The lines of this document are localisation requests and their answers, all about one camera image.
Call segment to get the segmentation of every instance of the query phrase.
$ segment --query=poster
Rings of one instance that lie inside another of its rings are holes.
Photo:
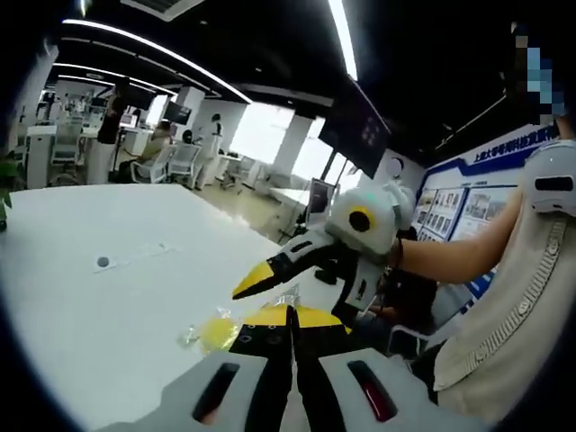
[[[515,186],[471,189],[451,240],[475,237],[502,212],[514,189]]]
[[[414,219],[412,221],[412,226],[416,229],[416,232],[419,232],[422,229],[422,225],[428,216],[430,207],[434,204],[436,194],[436,189],[428,189],[422,192],[422,195],[416,204]]]
[[[435,234],[435,239],[446,240],[450,235],[464,197],[463,187],[455,189],[441,189],[436,192],[434,202],[423,218],[422,226]]]
[[[418,241],[436,241],[436,242],[443,242],[444,239],[438,236],[435,232],[429,231],[428,229],[423,229],[418,234]]]

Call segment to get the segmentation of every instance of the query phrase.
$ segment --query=floor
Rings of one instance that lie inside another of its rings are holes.
[[[281,205],[279,202],[244,185],[222,190],[220,184],[216,180],[215,184],[206,185],[201,191],[194,190],[193,193],[274,243],[284,240],[274,225],[275,213]]]

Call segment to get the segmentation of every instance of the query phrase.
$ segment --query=beige shirt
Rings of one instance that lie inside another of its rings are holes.
[[[436,359],[438,404],[489,423],[522,398],[574,299],[576,220],[523,202],[490,289]]]

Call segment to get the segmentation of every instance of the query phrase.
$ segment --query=television screen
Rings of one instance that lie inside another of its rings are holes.
[[[190,118],[191,112],[192,110],[186,106],[182,106],[174,102],[168,102],[168,107],[164,113],[164,118],[174,123],[186,125],[188,123],[188,119]]]
[[[368,97],[355,81],[347,79],[319,139],[374,178],[389,138],[390,129]]]

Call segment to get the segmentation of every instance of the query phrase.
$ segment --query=person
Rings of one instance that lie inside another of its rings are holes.
[[[160,151],[167,146],[174,144],[172,136],[170,134],[171,123],[168,120],[161,121],[154,132],[148,139],[142,155],[139,157],[134,157],[131,160],[126,160],[120,164],[118,167],[118,183],[130,183],[132,180],[131,167],[132,162],[138,162],[139,164],[145,165],[147,167],[154,163],[154,159],[158,156]],[[149,171],[137,167],[139,176],[148,177]]]
[[[114,93],[108,101],[102,126],[98,131],[97,139],[102,144],[116,144],[120,120],[128,106],[126,101],[127,88],[130,85],[128,78],[120,78],[114,86]]]
[[[113,96],[108,101],[102,126],[96,136],[97,142],[92,144],[88,156],[89,185],[103,185],[108,181],[108,168],[112,163],[120,120],[128,106],[126,94],[129,85],[128,78],[120,78],[114,87]]]
[[[399,239],[417,241],[414,227],[398,231]],[[418,332],[426,331],[433,324],[432,303],[436,298],[437,283],[426,277],[400,269],[383,274],[379,292],[383,303],[370,310],[394,326],[401,324]]]
[[[193,172],[190,178],[190,186],[197,191],[201,191],[204,188],[206,171],[220,151],[220,145],[224,138],[221,116],[217,113],[214,114],[211,117],[211,123],[206,129],[206,135],[202,135],[194,142],[194,144],[202,145],[202,149],[193,163]]]
[[[557,118],[556,124],[560,140],[573,145],[568,119]],[[442,283],[469,282],[499,266],[490,289],[463,316],[458,334],[412,365],[432,401],[491,424],[514,408],[542,368],[576,293],[576,220],[536,212],[533,195],[527,196],[534,181],[524,178],[476,238],[396,240],[389,254],[400,269]]]

